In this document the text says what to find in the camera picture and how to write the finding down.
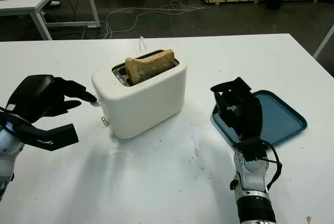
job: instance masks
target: concrete floor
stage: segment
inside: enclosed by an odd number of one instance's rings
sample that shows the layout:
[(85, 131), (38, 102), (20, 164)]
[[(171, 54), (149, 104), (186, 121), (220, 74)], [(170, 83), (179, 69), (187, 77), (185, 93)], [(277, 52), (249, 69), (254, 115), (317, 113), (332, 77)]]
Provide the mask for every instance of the concrete floor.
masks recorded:
[[(73, 12), (67, 0), (58, 8), (50, 8), (59, 21), (69, 21)], [(113, 10), (123, 7), (158, 8), (171, 0), (96, 0), (100, 20)], [(198, 0), (180, 0), (183, 4), (200, 7)], [(86, 0), (79, 0), (77, 20), (91, 19)], [(113, 14), (109, 20), (113, 31), (130, 28), (136, 16), (143, 10), (128, 9)], [(150, 13), (138, 19), (129, 32), (115, 33), (113, 38), (161, 38), (221, 36), (235, 34), (290, 33), (310, 54), (313, 54), (334, 23), (334, 5), (326, 2), (288, 2), (277, 10), (268, 10), (265, 3), (225, 3), (210, 5), (206, 9), (190, 11), (183, 15)], [(83, 28), (50, 29), (54, 39), (81, 39)], [(90, 39), (102, 34), (101, 28), (88, 28), (85, 36)], [(29, 16), (0, 17), (0, 41), (41, 40)], [(334, 37), (318, 58), (324, 68), (334, 76)]]

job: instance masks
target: blue plastic tray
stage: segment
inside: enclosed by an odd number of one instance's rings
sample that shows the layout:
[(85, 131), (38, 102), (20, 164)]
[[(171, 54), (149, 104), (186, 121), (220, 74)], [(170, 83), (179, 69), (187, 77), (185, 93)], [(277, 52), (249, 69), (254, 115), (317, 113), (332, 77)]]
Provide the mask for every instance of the blue plastic tray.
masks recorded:
[[(261, 139), (275, 146), (307, 128), (307, 122), (304, 117), (274, 93), (260, 90), (253, 94), (260, 100), (262, 105), (263, 126)], [(217, 128), (226, 135), (231, 143), (238, 142), (235, 131), (228, 127), (217, 113), (213, 113), (212, 118)]]

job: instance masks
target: desk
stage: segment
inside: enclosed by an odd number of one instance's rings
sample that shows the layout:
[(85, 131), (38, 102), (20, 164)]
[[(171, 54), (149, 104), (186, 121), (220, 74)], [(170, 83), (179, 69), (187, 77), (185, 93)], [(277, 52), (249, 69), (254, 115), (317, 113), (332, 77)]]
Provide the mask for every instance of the desk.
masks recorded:
[[(41, 119), (36, 126), (43, 129), (74, 123), (79, 143), (55, 152), (25, 146), (0, 223), (238, 223), (229, 189), (233, 151), (210, 122), (210, 87), (237, 76), (253, 91), (274, 92), (308, 121), (277, 147), (283, 170), (270, 190), (277, 222), (311, 216), (311, 223), (334, 223), (334, 80), (289, 34), (145, 43), (148, 51), (173, 49), (187, 62), (182, 111), (129, 140), (103, 127), (102, 110), (88, 103)], [(139, 39), (0, 42), (0, 49), (2, 106), (27, 75), (62, 76), (93, 91), (96, 69), (144, 54)]]
[(98, 13), (95, 7), (94, 0), (89, 0), (94, 21), (78, 21), (78, 22), (57, 22), (46, 23), (44, 17), (40, 14), (40, 10), (49, 0), (6, 0), (0, 1), (0, 16), (6, 15), (24, 15), (29, 14), (35, 23), (43, 40), (52, 40), (52, 37), (48, 31), (48, 27), (59, 26), (88, 26), (88, 27), (100, 27)]

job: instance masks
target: metal robot arm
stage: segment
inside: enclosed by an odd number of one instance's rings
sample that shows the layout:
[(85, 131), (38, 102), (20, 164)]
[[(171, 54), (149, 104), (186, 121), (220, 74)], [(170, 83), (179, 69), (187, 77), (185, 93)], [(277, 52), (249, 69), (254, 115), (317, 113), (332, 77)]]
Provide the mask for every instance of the metal robot arm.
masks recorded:
[(73, 124), (48, 131), (31, 124), (43, 116), (57, 116), (81, 105), (65, 101), (65, 96), (91, 103), (96, 98), (74, 81), (52, 75), (25, 78), (10, 96), (6, 108), (0, 108), (0, 201), (6, 187), (14, 179), (16, 157), (25, 144), (53, 151), (78, 142)]
[[(217, 103), (213, 112), (219, 113), (240, 140), (233, 146), (236, 173), (230, 184), (230, 189), (234, 190), (240, 223), (274, 224), (276, 219), (268, 190), (279, 177), (282, 164), (271, 144), (260, 138), (262, 107), (250, 90), (241, 78), (212, 87)], [(273, 150), (276, 161), (268, 160), (268, 147)], [(266, 185), (269, 162), (277, 164), (277, 171)]]

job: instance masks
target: toast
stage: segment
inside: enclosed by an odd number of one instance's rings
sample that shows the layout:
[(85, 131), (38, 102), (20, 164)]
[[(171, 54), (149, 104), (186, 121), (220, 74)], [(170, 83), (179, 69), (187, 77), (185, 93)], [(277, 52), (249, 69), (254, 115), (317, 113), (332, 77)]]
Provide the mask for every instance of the toast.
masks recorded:
[(165, 50), (142, 59), (126, 58), (125, 69), (130, 83), (135, 85), (171, 69), (174, 62), (173, 50)]

